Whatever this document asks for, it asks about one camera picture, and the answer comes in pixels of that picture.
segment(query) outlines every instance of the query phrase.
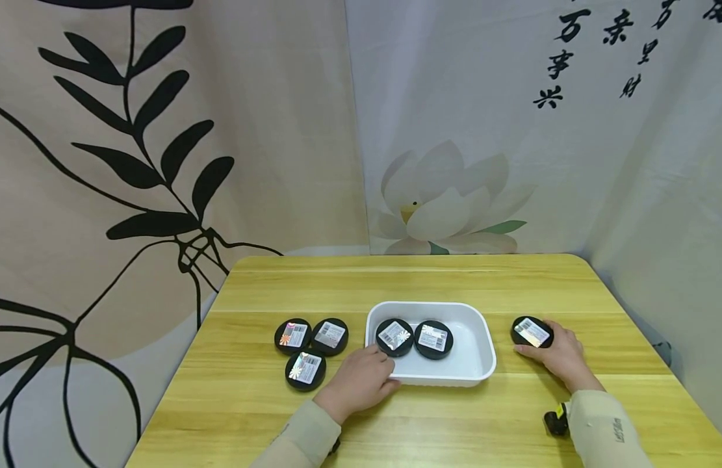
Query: plant stem illustration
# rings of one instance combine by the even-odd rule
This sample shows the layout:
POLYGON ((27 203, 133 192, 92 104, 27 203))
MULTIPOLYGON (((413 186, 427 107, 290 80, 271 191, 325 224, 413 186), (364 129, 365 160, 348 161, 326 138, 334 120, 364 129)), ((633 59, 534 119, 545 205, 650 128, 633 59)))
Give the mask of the plant stem illustration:
POLYGON ((178 47, 185 39, 187 30, 184 26, 178 25, 169 28, 153 39, 140 54, 135 57, 135 16, 136 11, 140 8, 150 10, 179 10, 192 6, 193 0, 39 0, 41 2, 58 5, 66 8, 81 9, 104 9, 129 7, 129 52, 126 61, 126 67, 123 73, 120 73, 111 61, 109 56, 103 50, 83 36, 71 32, 65 33, 67 40, 76 50, 82 60, 68 58, 54 51, 40 47, 38 53, 48 63, 74 73, 80 73, 103 83, 120 88, 120 100, 123 105, 123 115, 116 114, 98 99, 86 92, 83 88, 73 83, 70 79, 63 77, 54 77, 54 80, 61 88, 69 94, 81 107, 85 108, 90 114, 99 118, 111 129, 119 132, 120 136, 133 139, 139 156, 135 157, 120 149, 106 148, 103 146, 90 144, 86 142, 72 142, 72 146, 79 150, 91 154, 103 161, 121 181, 130 186, 131 189, 146 190, 153 187, 163 186, 177 202, 181 211, 157 211, 143 204, 133 203, 125 200, 124 196, 117 196, 106 191, 101 187, 96 187, 93 183, 85 181, 85 179, 71 170, 32 132, 29 128, 8 112, 0 105, 0 117, 5 119, 7 123, 29 141, 34 144, 36 149, 43 157, 49 161, 61 174, 70 178, 72 181, 79 183, 92 192, 109 199, 115 203, 134 210, 135 213, 125 220, 115 223, 106 230, 106 238, 110 241, 120 241, 135 237, 157 237, 160 240, 150 242, 139 248, 130 260, 126 262, 122 270, 115 275, 114 279, 91 301, 88 307, 81 311, 75 320, 66 319, 54 312, 39 309, 31 305, 21 304, 12 300, 0 297, 0 310, 8 311, 17 315, 31 316, 36 319, 50 320, 59 325, 63 331, 54 331, 42 328, 40 326, 18 326, 5 324, 0 325, 0 332, 26 333, 30 335, 39 335, 49 337, 49 340, 35 346, 35 348, 25 351, 24 353, 12 356, 0 363, 0 379, 10 371, 19 371, 20 378, 17 380, 6 398, 0 403, 0 417, 5 416, 3 420, 3 457, 7 467, 16 466, 15 457, 10 444, 10 423, 12 411, 17 402, 19 395, 26 385, 29 385, 35 376, 46 367, 51 358, 60 351, 66 352, 66 360, 64 362, 64 383, 62 389, 62 405, 64 419, 67 432, 70 437, 72 446, 78 457, 86 466, 98 467, 99 462, 94 460, 89 453, 81 446, 75 424, 73 423, 72 414, 70 412, 71 395, 69 393, 70 372, 72 365, 76 361, 85 361, 85 363, 99 366, 100 369, 108 371, 108 373, 117 379, 126 395, 129 397, 131 407, 135 413, 135 430, 136 437, 139 439, 142 434, 142 419, 140 401, 133 382, 122 370, 103 359, 101 356, 90 353, 81 348, 75 342, 75 334, 79 326, 83 323, 95 308, 105 299, 119 280, 134 265, 140 256, 148 251, 149 248, 157 247, 163 244, 174 244, 178 247, 177 268, 182 274, 187 275, 194 286, 194 307, 197 329, 201 326, 202 317, 200 315, 200 304, 202 302, 202 290, 200 280, 204 281, 207 286, 214 292, 218 292, 218 284, 222 279, 213 280, 208 278, 201 262, 206 261, 216 266, 223 275, 229 272, 229 266, 223 261, 221 249, 236 247, 257 248, 271 252, 275 255, 282 255, 275 248, 262 246, 251 242, 227 242, 221 233, 212 226, 207 226, 205 221, 205 212, 214 194, 222 185, 231 169, 234 166, 234 159, 230 156, 217 157, 210 161, 199 173, 196 178, 192 192, 190 193, 189 202, 185 201, 185 197, 174 189, 174 181, 177 179, 182 165, 194 151, 198 142, 205 138, 214 128, 212 120, 202 120, 190 125, 184 129, 177 137, 171 141, 167 147, 162 150, 155 164, 154 151, 149 147, 145 140, 145 130, 149 124, 152 124, 161 114, 165 112, 169 104, 171 104, 178 93, 184 89, 189 79, 189 73, 186 70, 177 70, 168 74, 162 82, 157 85, 153 93, 139 106, 136 114, 131 112, 130 103, 130 85, 135 79, 140 79, 146 70, 160 63, 167 55, 178 47))

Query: barcode label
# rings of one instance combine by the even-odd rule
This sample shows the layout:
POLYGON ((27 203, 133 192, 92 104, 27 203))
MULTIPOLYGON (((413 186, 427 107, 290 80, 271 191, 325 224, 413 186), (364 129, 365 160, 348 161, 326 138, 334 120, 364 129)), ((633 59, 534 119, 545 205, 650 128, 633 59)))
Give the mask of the barcode label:
POLYGON ((423 330, 420 331, 420 337, 418 338, 418 344, 428 346, 428 348, 437 351, 443 351, 446 346, 446 336, 448 335, 444 330, 423 325, 423 330))
POLYGON ((290 373, 288 373, 288 378, 311 385, 313 377, 316 375, 318 365, 321 364, 321 362, 322 358, 318 356, 301 353, 293 364, 290 373))
POLYGON ((410 333, 397 321, 394 321, 380 332, 379 338, 389 346, 389 349, 394 351, 410 338, 410 333))
POLYGON ((528 318, 519 322, 519 324, 514 327, 514 331, 521 335, 522 338, 527 340, 531 345, 535 346, 535 348, 539 348, 539 346, 543 344, 548 337, 550 337, 550 334, 547 331, 540 328, 528 318))
POLYGON ((340 344, 342 335, 345 335, 345 329, 329 322, 325 322, 322 328, 316 334, 316 340, 330 348, 337 348, 340 344))
POLYGON ((280 337, 281 346, 291 346, 292 348, 301 348, 303 343, 303 336, 306 335, 308 330, 307 325, 293 324, 288 322, 283 331, 283 335, 280 337))

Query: wooden table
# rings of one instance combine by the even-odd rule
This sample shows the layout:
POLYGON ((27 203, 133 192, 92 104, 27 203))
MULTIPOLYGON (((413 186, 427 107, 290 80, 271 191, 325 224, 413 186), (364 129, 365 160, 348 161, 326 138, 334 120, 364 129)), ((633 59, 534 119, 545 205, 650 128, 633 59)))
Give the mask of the wooden table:
POLYGON ((587 360, 625 405, 657 467, 722 467, 722 437, 578 257, 466 255, 249 257, 234 266, 128 467, 247 467, 311 394, 291 391, 272 336, 284 320, 340 317, 345 352, 364 342, 385 300, 466 302, 483 313, 498 356, 469 389, 404 386, 347 420, 324 467, 581 467, 571 440, 543 428, 569 398, 514 354, 512 320, 549 317, 576 331, 587 360))

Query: fabric backdrop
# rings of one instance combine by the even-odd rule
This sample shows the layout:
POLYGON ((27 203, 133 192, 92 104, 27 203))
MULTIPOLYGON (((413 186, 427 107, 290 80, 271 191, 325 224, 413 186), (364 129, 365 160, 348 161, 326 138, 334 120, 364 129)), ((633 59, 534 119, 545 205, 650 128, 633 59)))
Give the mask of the fabric backdrop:
POLYGON ((0 0, 0 467, 122 466, 243 256, 502 252, 722 431, 722 1, 0 0))

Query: black chinese character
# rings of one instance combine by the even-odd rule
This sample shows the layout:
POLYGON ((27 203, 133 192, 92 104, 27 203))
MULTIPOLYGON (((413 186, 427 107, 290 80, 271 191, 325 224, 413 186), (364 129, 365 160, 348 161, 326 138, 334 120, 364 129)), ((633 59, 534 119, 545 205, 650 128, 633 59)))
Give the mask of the black chinese character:
POLYGON ((533 101, 533 103, 537 104, 538 109, 542 109, 544 105, 546 105, 546 102, 550 104, 550 107, 553 109, 556 108, 556 102, 553 99, 561 100, 563 99, 563 96, 561 94, 558 94, 561 92, 561 86, 556 85, 556 89, 553 90, 540 90, 540 96, 536 101, 533 101))
POLYGON ((626 40, 626 35, 623 34, 623 28, 634 24, 633 21, 628 20, 628 15, 630 15, 628 10, 625 8, 622 9, 621 14, 613 19, 613 21, 615 21, 615 25, 612 25, 610 28, 603 29, 603 31, 610 34, 610 36, 602 40, 603 44, 607 44, 608 41, 610 41, 610 45, 612 46, 618 39, 621 39, 621 42, 626 40))
POLYGON ((643 50, 641 51, 641 60, 638 61, 636 64, 641 65, 641 64, 649 61, 649 54, 656 46, 657 46, 657 39, 643 45, 643 50))
POLYGON ((672 14, 670 8, 676 1, 678 0, 665 0, 662 2, 662 13, 660 14, 660 19, 657 20, 657 23, 652 25, 652 28, 660 29, 665 25, 665 23, 667 23, 667 20, 670 19, 670 15, 672 14))
POLYGON ((641 73, 638 74, 638 77, 634 79, 633 77, 629 78, 626 82, 626 86, 623 86, 623 93, 619 96, 619 98, 622 98, 623 96, 627 96, 628 98, 631 98, 634 94, 634 90, 636 89, 636 86, 641 83, 641 73))
POLYGON ((702 18, 717 20, 717 23, 722 23, 722 0, 714 0, 714 6, 712 6, 702 18))
POLYGON ((564 49, 562 53, 549 57, 549 59, 553 60, 553 65, 548 67, 548 71, 553 72, 550 74, 550 77, 553 79, 558 78, 558 74, 569 67, 569 64, 566 62, 569 60, 569 57, 572 57, 573 55, 573 53, 564 49))
POLYGON ((568 15, 558 16, 558 19, 561 20, 562 23, 566 24, 566 27, 561 31, 561 35, 554 38, 554 40, 561 39, 563 42, 569 42, 573 38, 576 38, 576 35, 579 34, 579 29, 582 29, 581 24, 576 21, 582 16, 590 16, 591 14, 592 11, 585 8, 583 10, 574 11, 574 13, 569 13, 568 15))

